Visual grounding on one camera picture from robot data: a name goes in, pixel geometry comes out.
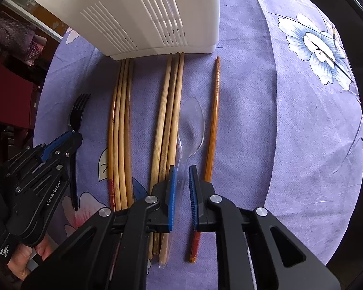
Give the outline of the person left hand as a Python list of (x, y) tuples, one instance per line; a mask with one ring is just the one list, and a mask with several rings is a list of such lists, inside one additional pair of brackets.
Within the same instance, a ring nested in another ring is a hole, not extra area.
[[(42, 260), (45, 261), (53, 252), (53, 245), (51, 244), (50, 237), (45, 235), (43, 240), (34, 248), (34, 250), (36, 251), (36, 254), (41, 256)], [(21, 281), (30, 274), (27, 265), (31, 260), (32, 251), (32, 247), (19, 244), (7, 264), (10, 271)]]

